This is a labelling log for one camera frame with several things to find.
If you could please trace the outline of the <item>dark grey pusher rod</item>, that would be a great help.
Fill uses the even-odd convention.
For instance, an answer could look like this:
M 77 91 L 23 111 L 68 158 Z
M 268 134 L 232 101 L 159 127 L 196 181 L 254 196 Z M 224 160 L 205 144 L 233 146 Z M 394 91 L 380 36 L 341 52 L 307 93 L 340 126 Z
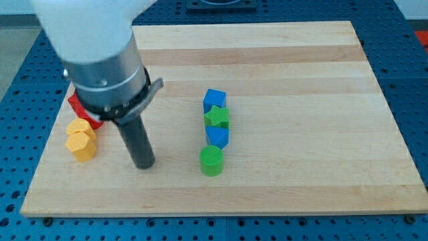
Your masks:
M 140 116 L 127 123 L 116 123 L 134 166 L 148 169 L 155 162 L 154 152 Z

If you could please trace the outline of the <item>silver cylindrical tool flange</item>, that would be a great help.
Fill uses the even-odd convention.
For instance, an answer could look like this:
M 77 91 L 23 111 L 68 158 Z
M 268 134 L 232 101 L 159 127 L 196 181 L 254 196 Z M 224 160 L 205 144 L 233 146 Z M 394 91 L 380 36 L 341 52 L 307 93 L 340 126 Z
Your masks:
M 162 78 L 150 79 L 135 37 L 115 56 L 89 64 L 65 62 L 64 67 L 88 115 L 118 125 L 139 117 L 164 86 Z

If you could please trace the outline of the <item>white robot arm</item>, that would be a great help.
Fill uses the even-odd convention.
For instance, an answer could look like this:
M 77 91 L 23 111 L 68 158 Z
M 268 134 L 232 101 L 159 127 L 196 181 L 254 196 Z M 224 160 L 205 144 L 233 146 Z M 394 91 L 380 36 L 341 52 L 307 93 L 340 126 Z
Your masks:
M 134 165 L 155 162 L 141 113 L 164 86 L 142 63 L 133 20 L 155 0 L 33 0 L 35 14 L 62 60 L 85 111 L 113 122 Z

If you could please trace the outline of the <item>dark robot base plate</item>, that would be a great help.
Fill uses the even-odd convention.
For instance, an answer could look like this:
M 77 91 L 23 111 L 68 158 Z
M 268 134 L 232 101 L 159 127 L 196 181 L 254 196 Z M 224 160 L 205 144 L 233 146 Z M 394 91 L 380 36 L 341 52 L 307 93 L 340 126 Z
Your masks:
M 187 11 L 256 10 L 258 0 L 186 0 Z

